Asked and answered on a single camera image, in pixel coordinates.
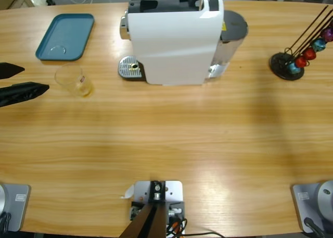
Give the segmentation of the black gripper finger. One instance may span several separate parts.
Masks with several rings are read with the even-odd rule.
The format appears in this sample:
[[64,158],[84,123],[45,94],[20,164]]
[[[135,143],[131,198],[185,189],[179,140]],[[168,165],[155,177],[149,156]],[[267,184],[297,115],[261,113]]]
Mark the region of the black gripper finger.
[[1,88],[1,107],[29,101],[44,94],[48,84],[25,82]]
[[23,67],[10,64],[7,62],[0,63],[0,79],[8,79],[11,78],[21,72],[25,71]]

